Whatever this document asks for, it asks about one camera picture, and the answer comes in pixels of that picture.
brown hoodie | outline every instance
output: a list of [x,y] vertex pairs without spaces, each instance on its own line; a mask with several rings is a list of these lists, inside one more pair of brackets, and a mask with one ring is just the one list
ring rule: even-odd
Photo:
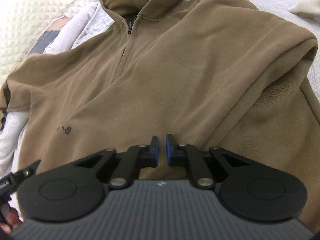
[[[315,36],[248,0],[100,2],[115,20],[106,32],[29,58],[3,86],[1,108],[30,110],[19,168],[172,133],[297,176],[308,189],[302,221],[320,229],[320,106],[306,78]],[[141,174],[182,176],[164,155]]]

white blanket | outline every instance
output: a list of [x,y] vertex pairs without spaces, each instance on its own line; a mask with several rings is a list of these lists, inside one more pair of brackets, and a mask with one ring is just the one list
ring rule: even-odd
[[[303,19],[296,15],[289,13],[287,10],[293,6],[297,0],[250,0],[254,3],[260,10],[267,11],[276,14],[288,21],[296,23],[304,28],[309,29],[313,32],[317,38],[320,40],[320,22],[317,20]],[[69,49],[73,49],[79,44],[85,42],[89,38],[100,34],[108,29],[108,27],[113,23],[113,20],[102,10],[99,2],[93,2],[87,7],[83,8],[72,20],[70,20],[65,27],[61,30],[58,37],[53,41],[46,49],[46,53],[61,53]],[[320,54],[316,56],[309,74],[309,81],[311,86],[320,99]],[[2,138],[5,140],[2,145],[0,144],[0,176],[4,176],[8,170],[12,172],[17,171],[17,161],[19,158],[19,152],[23,139],[22,128],[25,125],[25,118],[28,113],[21,113],[24,119],[18,119],[16,115],[9,114],[7,117],[7,122],[4,127],[4,131],[0,134],[0,143]],[[17,123],[14,128],[12,128],[10,123]],[[17,134],[20,134],[19,142],[17,143]],[[14,165],[10,163],[12,160],[12,147],[17,148],[14,152]]]

bed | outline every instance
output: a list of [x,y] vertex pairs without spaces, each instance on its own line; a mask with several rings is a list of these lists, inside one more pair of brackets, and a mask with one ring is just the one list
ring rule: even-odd
[[[250,0],[260,10],[276,14],[288,21],[309,29],[320,39],[319,19],[303,19],[287,11],[296,0]],[[9,20],[1,17],[0,23],[0,79],[21,64],[39,42],[49,25],[64,17],[70,20],[64,25],[45,53],[61,53],[72,49],[87,39],[105,31],[113,20],[101,9],[97,0],[5,0],[0,3],[1,12]],[[28,4],[28,9],[20,4]],[[11,11],[6,9],[11,4]],[[320,54],[308,74],[311,86],[320,100]],[[4,131],[0,134],[0,176],[17,171],[19,152],[27,128],[28,112],[10,113]],[[12,203],[18,207],[16,200]]]

silver bolt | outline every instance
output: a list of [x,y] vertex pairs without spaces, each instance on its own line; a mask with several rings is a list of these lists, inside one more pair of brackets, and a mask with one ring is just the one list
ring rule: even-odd
[[123,186],[127,181],[124,178],[115,178],[111,180],[112,186]]
[[210,178],[201,178],[201,179],[198,179],[198,184],[200,186],[211,186],[213,184],[213,180],[210,179]]

